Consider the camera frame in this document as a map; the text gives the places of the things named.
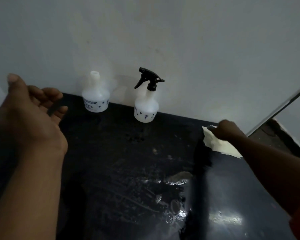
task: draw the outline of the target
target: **wet surface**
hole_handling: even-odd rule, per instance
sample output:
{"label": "wet surface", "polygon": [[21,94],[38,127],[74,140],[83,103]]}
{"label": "wet surface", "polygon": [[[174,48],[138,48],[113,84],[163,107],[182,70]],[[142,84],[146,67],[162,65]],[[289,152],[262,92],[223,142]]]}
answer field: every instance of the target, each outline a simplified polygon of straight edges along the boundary
{"label": "wet surface", "polygon": [[[57,239],[294,239],[245,161],[203,145],[213,123],[163,113],[141,123],[111,103],[94,114],[67,94],[62,105]],[[0,140],[0,195],[15,165]]]}

